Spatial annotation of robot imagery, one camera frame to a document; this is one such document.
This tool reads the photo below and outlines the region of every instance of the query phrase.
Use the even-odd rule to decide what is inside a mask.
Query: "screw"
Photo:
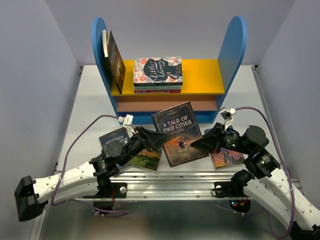
[[[120,187],[120,193],[125,194],[127,192],[127,188],[125,186]]]

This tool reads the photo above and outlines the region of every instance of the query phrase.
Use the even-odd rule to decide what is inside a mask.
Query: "cable clip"
[[[230,110],[226,107],[222,107],[220,108],[219,113],[221,114],[221,116],[224,119],[224,130],[227,130],[227,128],[231,125],[231,123],[233,122],[234,118],[232,117],[232,115],[236,114],[236,110],[234,108],[231,108]]]
[[[123,123],[124,128],[128,129],[133,134],[136,134],[133,128],[131,127],[133,119],[134,119],[133,115],[127,114],[125,115],[125,117],[120,116],[118,120],[120,123]]]

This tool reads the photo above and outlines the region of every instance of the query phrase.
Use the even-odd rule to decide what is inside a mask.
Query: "blue side panel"
[[[217,111],[195,111],[195,118],[198,124],[210,124]]]
[[[103,68],[104,55],[103,55],[103,46],[102,46],[102,31],[104,29],[107,29],[104,20],[101,17],[95,18],[92,25],[93,55],[94,55],[96,66],[99,69],[103,84],[110,98],[113,110],[118,117],[119,116],[117,112],[118,98],[111,96],[112,79],[108,79],[108,74]]]
[[[217,108],[220,109],[229,88],[244,59],[247,45],[247,26],[242,16],[235,16],[226,30],[222,47],[218,57],[222,82],[225,89],[224,95],[216,95]],[[219,111],[215,112],[212,122]]]
[[[147,124],[154,124],[151,118],[152,114],[157,113],[155,112],[119,112],[119,116],[125,116],[127,114],[133,115],[133,122],[134,125],[147,125]],[[210,124],[212,122],[213,116],[216,115],[215,111],[195,111],[195,118],[198,124]]]

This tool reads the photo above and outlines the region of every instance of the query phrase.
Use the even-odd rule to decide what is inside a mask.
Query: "white table surface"
[[[243,106],[255,107],[265,113],[263,104],[257,89],[255,78],[249,65],[242,65],[229,89],[229,92],[222,104],[223,107],[237,108]],[[74,106],[70,116],[68,128],[63,142],[57,171],[61,171],[66,152],[74,139],[98,116],[115,115],[109,100],[107,91],[95,65],[85,65],[77,90]],[[218,115],[216,121],[223,123],[223,118]],[[278,159],[272,139],[262,117],[252,110],[240,110],[234,116],[232,126],[241,135],[248,125],[256,125],[264,129],[270,144],[267,150]],[[205,129],[212,128],[214,124],[200,124],[199,127],[204,133]],[[66,169],[73,169],[101,153],[99,137],[120,128],[118,121],[113,118],[102,118],[93,125],[74,145],[68,156]],[[154,130],[153,125],[144,127]],[[224,171],[236,171],[243,168],[242,165],[223,168]],[[185,163],[179,166],[170,167],[164,153],[161,155],[157,171],[159,172],[201,172],[214,171],[214,164],[211,156],[196,161]],[[129,167],[123,171],[143,172],[141,168]]]

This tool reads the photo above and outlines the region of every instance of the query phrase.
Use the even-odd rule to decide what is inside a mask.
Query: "book with landscape cover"
[[[133,86],[182,86],[182,61],[179,56],[134,59]]]
[[[206,134],[210,130],[211,129],[206,129],[204,133]],[[218,154],[212,154],[211,157],[216,169],[242,164],[245,160],[245,157],[242,153],[225,148],[221,148],[221,151]]]
[[[102,49],[104,55],[103,67],[108,73],[108,78],[115,82],[119,93],[122,94],[126,67],[111,30],[109,34],[106,29],[102,31]]]
[[[202,134],[189,101],[153,114],[152,120],[159,133],[171,134],[163,145],[170,167],[208,156],[208,153],[190,146]]]
[[[109,132],[101,136],[99,139],[100,139],[101,146],[104,149],[108,146],[108,143],[111,141],[119,141],[123,145],[125,145],[126,142],[129,140],[129,135],[127,133],[127,130],[124,127],[122,127],[120,129],[117,129],[115,131]],[[131,159],[128,162],[128,164],[126,164],[123,167],[132,165],[138,168],[156,171],[159,165],[161,151],[162,151],[162,148],[160,148],[158,151],[152,151],[152,152],[149,152],[144,149],[138,155],[136,155],[133,159]]]

